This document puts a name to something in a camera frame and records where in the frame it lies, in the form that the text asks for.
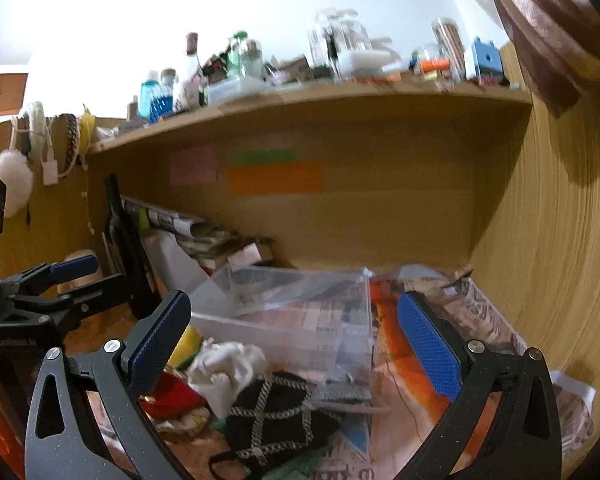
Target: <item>brown cabinet door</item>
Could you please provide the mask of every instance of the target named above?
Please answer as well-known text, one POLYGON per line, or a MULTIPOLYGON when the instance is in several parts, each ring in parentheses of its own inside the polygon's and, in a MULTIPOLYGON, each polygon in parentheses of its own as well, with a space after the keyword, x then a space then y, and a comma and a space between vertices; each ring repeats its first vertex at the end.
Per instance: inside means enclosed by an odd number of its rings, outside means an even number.
POLYGON ((28 74, 0 74, 0 116, 15 115, 22 108, 28 74))

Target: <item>silver screw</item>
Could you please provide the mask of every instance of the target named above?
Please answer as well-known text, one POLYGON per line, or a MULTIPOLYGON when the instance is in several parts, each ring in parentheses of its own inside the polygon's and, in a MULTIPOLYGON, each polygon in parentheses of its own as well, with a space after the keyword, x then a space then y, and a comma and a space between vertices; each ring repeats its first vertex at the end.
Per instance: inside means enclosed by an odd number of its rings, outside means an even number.
POLYGON ((529 357, 531 357, 534 361, 541 361, 542 360, 542 352, 539 351, 537 348, 530 348, 529 349, 529 357))
POLYGON ((117 339, 111 339, 110 341, 104 343, 104 351, 107 354, 113 354, 113 352, 117 352, 119 348, 120 341, 118 341, 117 339))
POLYGON ((467 346, 474 354, 481 354, 484 352, 484 343, 482 341, 478 341, 477 339, 471 339, 471 341, 467 343, 467 346))
POLYGON ((60 349, 57 346, 55 346, 51 350, 49 350, 49 352, 46 353, 45 357, 47 359, 49 359, 50 361, 52 361, 53 359, 55 359, 59 355, 60 355, 60 349))

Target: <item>dark glass bottle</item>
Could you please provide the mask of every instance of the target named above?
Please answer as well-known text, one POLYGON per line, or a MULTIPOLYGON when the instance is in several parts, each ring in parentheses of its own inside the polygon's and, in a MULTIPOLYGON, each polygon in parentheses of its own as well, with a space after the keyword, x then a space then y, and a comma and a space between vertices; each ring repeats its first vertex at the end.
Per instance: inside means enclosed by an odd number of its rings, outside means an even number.
POLYGON ((131 215, 122 207, 118 179, 115 173, 105 177, 109 201, 109 218, 104 234, 114 269, 129 279, 131 312, 138 319, 149 316, 160 304, 160 294, 140 241, 138 228, 131 215))

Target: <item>pink sticky note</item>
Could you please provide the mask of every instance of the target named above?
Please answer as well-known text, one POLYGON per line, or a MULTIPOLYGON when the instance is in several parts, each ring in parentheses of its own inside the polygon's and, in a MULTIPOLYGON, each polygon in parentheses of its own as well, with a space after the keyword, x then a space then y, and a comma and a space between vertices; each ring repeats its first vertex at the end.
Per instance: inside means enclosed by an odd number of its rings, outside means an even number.
POLYGON ((188 186, 218 179, 218 164, 210 144, 169 154, 172 186, 188 186))

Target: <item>sticky note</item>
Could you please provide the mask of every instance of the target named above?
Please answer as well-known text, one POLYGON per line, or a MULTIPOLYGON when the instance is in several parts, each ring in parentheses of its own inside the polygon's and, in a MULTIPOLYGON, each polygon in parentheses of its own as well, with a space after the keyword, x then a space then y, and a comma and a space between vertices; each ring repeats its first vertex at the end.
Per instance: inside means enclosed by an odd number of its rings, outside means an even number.
POLYGON ((218 163, 211 145, 188 148, 169 154, 169 183, 189 186, 218 178, 218 163))
POLYGON ((312 160, 229 168, 233 196, 322 193, 322 170, 312 160))
POLYGON ((260 166, 261 164, 279 164, 296 160, 296 150, 247 150, 232 157, 232 166, 260 166))

